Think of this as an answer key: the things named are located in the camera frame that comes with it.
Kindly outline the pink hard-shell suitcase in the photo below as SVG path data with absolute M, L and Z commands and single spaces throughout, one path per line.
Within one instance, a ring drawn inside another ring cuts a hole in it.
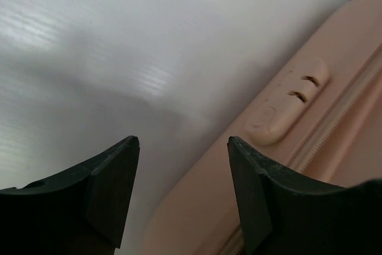
M 231 137 L 345 188 L 344 254 L 380 254 L 381 0 L 350 0 L 328 18 L 163 199 L 141 254 L 247 254 Z

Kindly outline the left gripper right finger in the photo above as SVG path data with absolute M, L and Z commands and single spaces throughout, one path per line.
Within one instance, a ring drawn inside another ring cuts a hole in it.
M 227 148 L 247 254 L 351 249 L 345 188 L 297 173 L 239 137 L 231 137 Z

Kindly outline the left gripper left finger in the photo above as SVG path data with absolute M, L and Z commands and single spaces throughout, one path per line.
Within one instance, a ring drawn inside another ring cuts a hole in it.
M 139 153 L 138 138 L 129 136 L 57 174 L 1 190 L 1 253 L 113 254 Z

